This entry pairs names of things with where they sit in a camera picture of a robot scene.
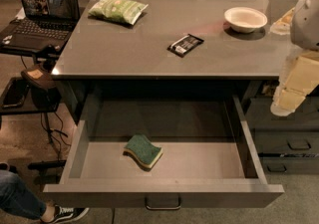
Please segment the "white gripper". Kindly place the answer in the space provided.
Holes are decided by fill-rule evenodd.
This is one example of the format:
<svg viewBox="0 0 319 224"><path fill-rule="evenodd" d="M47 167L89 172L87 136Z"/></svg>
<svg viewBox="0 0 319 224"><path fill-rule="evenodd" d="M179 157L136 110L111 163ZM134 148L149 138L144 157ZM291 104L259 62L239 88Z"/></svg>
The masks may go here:
<svg viewBox="0 0 319 224"><path fill-rule="evenodd" d="M290 54L279 75L270 110L277 116L288 116L319 85L319 0L299 0L271 25L270 32L290 34L294 45L312 50Z"/></svg>

